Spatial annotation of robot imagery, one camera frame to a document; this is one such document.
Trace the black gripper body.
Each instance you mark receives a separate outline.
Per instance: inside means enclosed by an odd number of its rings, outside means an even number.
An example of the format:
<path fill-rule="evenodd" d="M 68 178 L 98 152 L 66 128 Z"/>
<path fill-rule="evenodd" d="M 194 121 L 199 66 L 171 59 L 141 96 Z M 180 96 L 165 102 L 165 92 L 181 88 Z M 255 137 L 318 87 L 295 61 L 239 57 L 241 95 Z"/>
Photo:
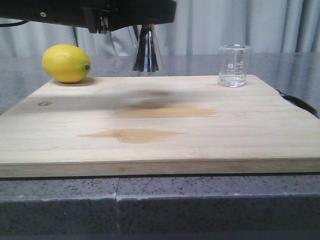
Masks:
<path fill-rule="evenodd" d="M 101 0 L 2 0 L 0 17 L 14 20 L 2 23 L 2 28 L 39 22 L 86 28 L 93 34 L 108 32 Z"/>

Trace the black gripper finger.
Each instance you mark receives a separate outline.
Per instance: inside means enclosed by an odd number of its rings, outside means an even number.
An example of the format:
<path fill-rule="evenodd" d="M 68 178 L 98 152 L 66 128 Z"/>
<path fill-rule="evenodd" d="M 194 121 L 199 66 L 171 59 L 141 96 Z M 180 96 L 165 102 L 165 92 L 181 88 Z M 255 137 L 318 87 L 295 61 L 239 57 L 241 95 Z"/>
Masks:
<path fill-rule="evenodd" d="M 175 20 L 174 0 L 114 0 L 107 13 L 107 30 L 135 25 L 160 25 Z"/>

